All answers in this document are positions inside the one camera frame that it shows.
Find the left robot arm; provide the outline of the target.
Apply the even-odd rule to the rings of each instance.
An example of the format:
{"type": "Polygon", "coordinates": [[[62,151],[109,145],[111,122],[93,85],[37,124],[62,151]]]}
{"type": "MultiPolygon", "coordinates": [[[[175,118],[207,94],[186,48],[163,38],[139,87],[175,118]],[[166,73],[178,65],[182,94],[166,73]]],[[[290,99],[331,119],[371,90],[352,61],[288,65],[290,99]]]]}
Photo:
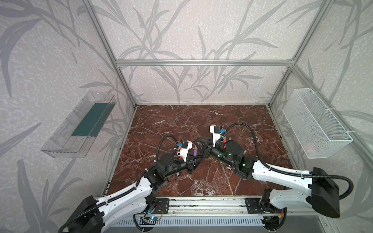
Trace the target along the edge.
{"type": "Polygon", "coordinates": [[[170,176],[185,170],[192,173],[203,159],[200,155],[175,159],[173,154],[166,153],[146,169],[135,183],[105,197],[85,198],[58,231],[103,233],[130,216],[135,218],[138,214],[165,214],[168,209],[158,203],[154,193],[167,184],[170,176]]]}

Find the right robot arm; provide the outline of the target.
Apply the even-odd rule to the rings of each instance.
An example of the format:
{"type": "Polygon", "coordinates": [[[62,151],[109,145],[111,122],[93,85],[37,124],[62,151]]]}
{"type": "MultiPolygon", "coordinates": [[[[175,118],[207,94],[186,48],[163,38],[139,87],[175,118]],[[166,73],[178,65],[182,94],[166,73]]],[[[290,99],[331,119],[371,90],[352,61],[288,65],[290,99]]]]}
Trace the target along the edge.
{"type": "Polygon", "coordinates": [[[253,136],[256,158],[245,155],[244,148],[234,140],[225,140],[228,129],[210,126],[212,138],[193,140],[200,153],[214,157],[234,169],[242,179],[275,183],[284,190],[266,189],[259,206],[265,212],[287,208],[310,208],[331,218],[339,218],[340,201],[348,197],[353,189],[353,181],[345,176],[329,175],[321,168],[292,170],[267,164],[259,151],[254,130],[243,123],[253,136]]]}

